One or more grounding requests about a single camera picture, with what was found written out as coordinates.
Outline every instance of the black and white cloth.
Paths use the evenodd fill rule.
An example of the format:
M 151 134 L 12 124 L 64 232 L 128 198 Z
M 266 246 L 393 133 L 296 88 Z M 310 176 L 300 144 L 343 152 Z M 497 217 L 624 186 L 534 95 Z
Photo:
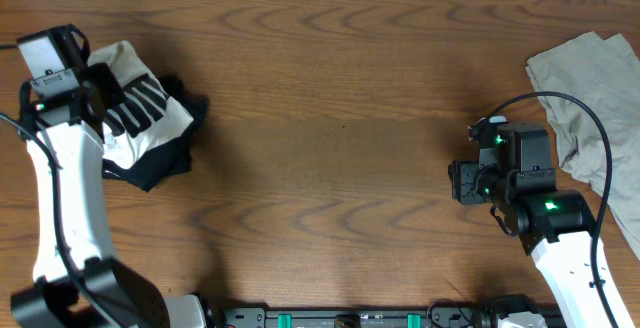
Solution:
M 127 41 L 95 51 L 88 64 L 106 63 L 123 87 L 124 103 L 103 122 L 103 176 L 149 191 L 164 177 L 191 169 L 191 137 L 207 111 L 189 100 L 175 76 L 160 81 Z

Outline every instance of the wood grain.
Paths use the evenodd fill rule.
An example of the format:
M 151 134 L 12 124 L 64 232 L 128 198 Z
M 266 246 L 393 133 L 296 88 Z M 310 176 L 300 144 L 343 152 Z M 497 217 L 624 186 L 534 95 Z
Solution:
M 73 22 L 129 40 L 157 75 L 205 94 L 193 172 L 145 194 L 105 182 L 119 255 L 163 293 L 282 306 L 426 306 L 553 296 L 489 207 L 451 199 L 466 126 L 531 91 L 526 59 L 591 30 L 640 47 L 640 0 L 2 0 L 0 42 Z M 0 110 L 28 72 L 0 52 Z M 541 106 L 508 110 L 544 122 Z M 30 284 L 33 168 L 0 127 L 0 326 Z M 568 175 L 561 187 L 598 197 Z M 640 323 L 640 270 L 612 217 L 618 289 Z

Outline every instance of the black cloth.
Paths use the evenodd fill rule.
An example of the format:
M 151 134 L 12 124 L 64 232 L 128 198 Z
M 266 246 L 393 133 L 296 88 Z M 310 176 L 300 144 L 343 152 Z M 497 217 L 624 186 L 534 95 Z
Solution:
M 165 177 L 191 170 L 191 140 L 196 129 L 204 122 L 208 101 L 188 97 L 182 81 L 175 75 L 160 78 L 159 81 L 164 91 L 191 114 L 193 122 L 179 137 L 145 152 L 129 169 L 103 159 L 103 178 L 124 180 L 149 192 Z

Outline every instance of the gray cloth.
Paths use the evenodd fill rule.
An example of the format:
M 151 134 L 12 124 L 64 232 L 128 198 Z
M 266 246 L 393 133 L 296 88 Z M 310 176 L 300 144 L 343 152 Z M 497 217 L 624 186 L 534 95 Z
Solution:
M 640 62 L 620 34 L 603 40 L 591 32 L 528 60 L 536 91 L 582 100 L 604 125 L 613 155 L 609 206 L 640 259 Z M 560 168 L 602 195 L 604 145 L 591 118 L 573 103 L 540 97 L 556 132 Z

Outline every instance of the wooden tabletop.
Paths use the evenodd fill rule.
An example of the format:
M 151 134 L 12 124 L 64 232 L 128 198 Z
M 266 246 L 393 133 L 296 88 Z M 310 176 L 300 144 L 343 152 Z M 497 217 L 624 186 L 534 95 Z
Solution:
M 527 58 L 592 30 L 640 47 L 640 0 L 2 0 L 0 22 L 0 42 L 65 23 L 94 49 L 128 40 L 208 96 L 191 173 L 148 194 L 105 182 L 113 241 L 164 294 L 272 307 L 554 302 L 489 206 L 451 199 L 447 165 L 474 158 L 468 124 L 532 91 Z M 28 77 L 0 51 L 0 111 L 17 116 Z M 545 122 L 535 100 L 507 115 Z M 0 126 L 0 142 L 0 325 L 13 326 L 36 182 L 15 131 Z M 587 185 L 562 172 L 559 186 L 596 209 Z M 610 214 L 602 237 L 640 324 L 640 263 Z

